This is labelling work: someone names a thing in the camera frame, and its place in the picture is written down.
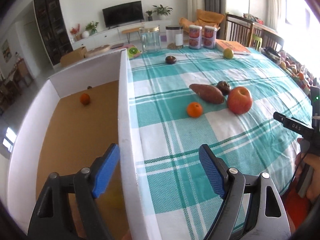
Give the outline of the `person's right hand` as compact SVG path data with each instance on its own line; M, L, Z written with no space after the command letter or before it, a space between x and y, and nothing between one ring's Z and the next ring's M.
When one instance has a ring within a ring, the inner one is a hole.
M307 189L306 197L310 200L310 202L314 203L319 197L319 156L314 155L312 153L305 153L302 150L297 154L295 159L296 166L296 175L295 178L298 180L302 173L302 166L299 164L301 159L304 158L304 163L310 165L313 168L313 176L311 183Z

